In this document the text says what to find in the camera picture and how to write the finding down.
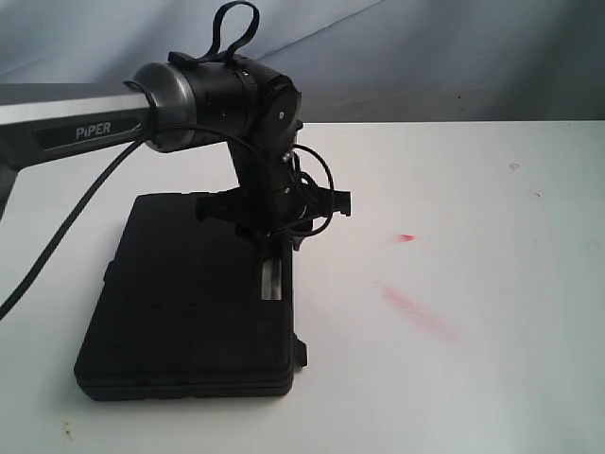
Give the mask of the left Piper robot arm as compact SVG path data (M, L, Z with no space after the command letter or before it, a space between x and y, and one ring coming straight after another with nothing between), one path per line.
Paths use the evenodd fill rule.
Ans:
M258 235L317 233L314 221L349 215L351 195L301 169L301 96L292 80L244 58L186 69L143 66L119 84L26 83L1 88L1 197L30 166L143 140L171 153L226 143L236 188L203 196L199 218Z

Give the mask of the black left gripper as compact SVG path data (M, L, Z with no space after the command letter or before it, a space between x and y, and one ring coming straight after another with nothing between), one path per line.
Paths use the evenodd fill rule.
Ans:
M275 192L257 192L238 186L204 193L197 198L197 219L229 222L249 239L287 236L298 252L303 241L327 229L334 214L351 215L351 193L305 183Z

